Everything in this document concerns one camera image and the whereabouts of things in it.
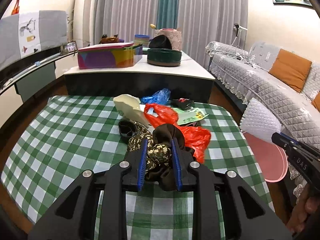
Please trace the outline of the person's right hand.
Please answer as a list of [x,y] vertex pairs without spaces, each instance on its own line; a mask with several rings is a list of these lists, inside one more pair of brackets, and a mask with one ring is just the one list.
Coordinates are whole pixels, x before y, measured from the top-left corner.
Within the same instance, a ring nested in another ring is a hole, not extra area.
[[286,225],[292,234],[300,233],[306,225],[309,215],[316,212],[319,207],[319,198],[310,195],[310,185],[306,184],[300,194],[297,205],[293,208],[291,217]]

